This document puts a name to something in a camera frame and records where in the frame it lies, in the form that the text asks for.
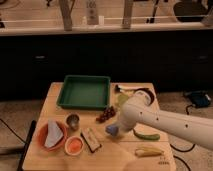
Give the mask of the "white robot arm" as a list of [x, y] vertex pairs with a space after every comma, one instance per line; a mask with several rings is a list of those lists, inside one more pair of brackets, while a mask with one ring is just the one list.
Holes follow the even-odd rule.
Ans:
[[213, 119], [154, 110], [150, 102], [147, 93], [134, 93], [122, 105], [117, 121], [106, 128], [108, 133], [117, 136], [120, 131], [129, 132], [140, 123], [213, 150]]

